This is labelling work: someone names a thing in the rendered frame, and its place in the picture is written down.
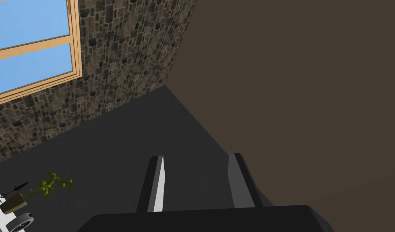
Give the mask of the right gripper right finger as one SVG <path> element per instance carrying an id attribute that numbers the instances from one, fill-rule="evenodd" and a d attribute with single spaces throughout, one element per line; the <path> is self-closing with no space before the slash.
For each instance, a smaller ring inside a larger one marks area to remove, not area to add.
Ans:
<path id="1" fill-rule="evenodd" d="M 229 155 L 227 175 L 235 208 L 263 207 L 242 154 Z"/>

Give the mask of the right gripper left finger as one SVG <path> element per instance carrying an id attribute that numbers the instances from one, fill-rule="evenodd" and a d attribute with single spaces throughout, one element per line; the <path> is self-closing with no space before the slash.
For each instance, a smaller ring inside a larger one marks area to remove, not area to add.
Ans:
<path id="1" fill-rule="evenodd" d="M 163 211 L 164 187 L 164 158 L 152 156 L 148 163 L 136 213 Z"/>

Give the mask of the green potted plant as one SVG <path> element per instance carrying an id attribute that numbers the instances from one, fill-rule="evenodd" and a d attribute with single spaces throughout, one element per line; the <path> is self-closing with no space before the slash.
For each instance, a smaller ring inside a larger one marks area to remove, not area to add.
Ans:
<path id="1" fill-rule="evenodd" d="M 68 187 L 68 193 L 72 191 L 73 180 L 69 175 L 66 178 L 59 177 L 55 172 L 49 172 L 48 175 L 50 177 L 48 181 L 41 180 L 38 187 L 30 189 L 25 195 L 22 195 L 20 191 L 9 194 L 6 201 L 0 206 L 2 212 L 9 214 L 23 208 L 28 205 L 27 200 L 31 197 L 43 195 L 44 198 L 47 198 L 58 187 Z"/>

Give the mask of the grey round dish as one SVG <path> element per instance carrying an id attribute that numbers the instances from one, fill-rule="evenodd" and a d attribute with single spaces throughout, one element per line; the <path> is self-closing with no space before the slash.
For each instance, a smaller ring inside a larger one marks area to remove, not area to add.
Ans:
<path id="1" fill-rule="evenodd" d="M 34 220 L 31 213 L 22 214 L 9 223 L 6 224 L 8 232 L 24 232 L 24 229 L 28 227 Z"/>

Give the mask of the wooden framed window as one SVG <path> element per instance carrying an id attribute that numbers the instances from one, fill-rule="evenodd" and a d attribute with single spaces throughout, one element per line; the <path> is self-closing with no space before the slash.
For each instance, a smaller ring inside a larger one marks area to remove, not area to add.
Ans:
<path id="1" fill-rule="evenodd" d="M 0 105 L 82 76 L 78 0 L 0 0 Z"/>

